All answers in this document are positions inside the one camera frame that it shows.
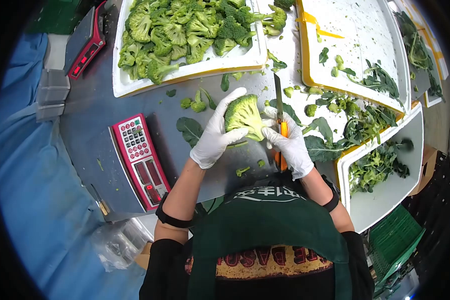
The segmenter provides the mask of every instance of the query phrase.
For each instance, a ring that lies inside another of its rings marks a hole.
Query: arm
[[[276,108],[266,106],[264,112],[267,116],[276,119]],[[288,126],[288,138],[276,133],[271,128],[262,129],[263,134],[282,152],[292,170],[293,180],[300,179],[300,183],[310,199],[324,206],[332,199],[332,190],[313,166],[300,127],[287,113],[283,113],[283,119]],[[355,231],[350,215],[342,202],[338,202],[338,205],[330,212],[330,216],[338,232]]]
[[[246,92],[245,88],[237,88],[218,104],[200,140],[190,151],[190,158],[186,161],[180,177],[163,203],[162,210],[168,216],[183,221],[192,220],[206,169],[215,164],[227,145],[240,140],[248,133],[246,128],[225,133],[223,117],[228,104]],[[189,238],[188,231],[188,228],[178,228],[157,220],[155,241],[170,239],[185,244]]]

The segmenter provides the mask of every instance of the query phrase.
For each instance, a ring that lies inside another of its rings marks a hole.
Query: white glove
[[[246,88],[239,87],[228,94],[227,97],[223,98],[217,105],[217,108],[208,121],[198,143],[190,151],[191,159],[193,159],[200,168],[211,168],[222,156],[229,144],[240,140],[249,133],[247,128],[233,129],[232,131],[225,133],[224,114],[228,105],[230,102],[246,93]]]
[[[263,111],[267,116],[276,120],[276,108],[266,106]],[[285,158],[288,165],[288,169],[292,171],[292,179],[300,179],[312,171],[313,162],[310,159],[309,152],[305,146],[300,127],[286,112],[283,113],[283,120],[288,126],[288,138],[268,127],[262,128],[261,132],[272,145],[282,152],[283,158]]]

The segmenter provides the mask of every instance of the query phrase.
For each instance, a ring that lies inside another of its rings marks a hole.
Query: green plastic crate
[[[370,231],[369,256],[377,284],[386,280],[412,255],[425,233],[402,205],[398,205]]]

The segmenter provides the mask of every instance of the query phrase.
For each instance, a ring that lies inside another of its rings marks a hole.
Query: white foam box
[[[350,81],[344,72],[331,75],[340,55],[345,68],[356,72],[355,81],[366,75],[366,59],[371,64],[380,60],[382,68],[397,84],[399,100],[406,113],[411,109],[410,74],[402,36],[386,0],[359,1],[310,0],[297,2],[302,53],[302,81],[307,86],[323,87],[403,111],[400,103],[388,93],[380,93]],[[320,30],[343,38],[321,35]],[[328,60],[319,63],[319,54],[328,48]]]
[[[396,142],[401,142],[403,138],[412,140],[413,151],[397,152],[398,160],[407,165],[410,171],[407,178],[400,178],[394,173],[386,181],[375,185],[372,193],[356,192],[350,196],[348,168],[379,146],[376,139],[343,155],[336,164],[341,201],[350,214],[355,231],[358,233],[365,231],[386,216],[419,183],[423,156],[423,114],[420,102],[415,101],[411,113],[398,120],[397,125],[398,127],[390,127],[381,133],[380,141],[383,144],[388,140]]]
[[[132,96],[159,87],[148,78],[131,80],[129,75],[118,67],[125,21],[129,17],[129,8],[132,3],[133,0],[123,0],[118,17],[112,67],[112,85],[115,97]],[[252,13],[259,12],[257,0],[246,0],[246,5],[251,8]],[[178,70],[169,73],[163,78],[160,87],[205,76],[264,69],[267,62],[267,46],[262,23],[260,21],[255,22],[251,25],[251,30],[256,31],[257,35],[252,37],[251,45],[248,47],[237,45],[230,52],[220,57],[215,54],[213,46],[211,46],[205,52],[201,62],[180,67]],[[181,57],[178,60],[173,60],[172,64],[185,63],[185,61],[185,57]]]

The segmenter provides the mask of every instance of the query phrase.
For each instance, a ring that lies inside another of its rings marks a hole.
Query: knife
[[[284,104],[282,102],[282,85],[280,84],[280,78],[277,74],[273,74],[275,79],[275,92],[277,96],[277,124],[276,131],[284,137],[288,137],[288,127],[287,122],[282,121],[284,117]],[[278,171],[281,173],[286,171],[288,166],[281,152],[275,153],[275,164]]]

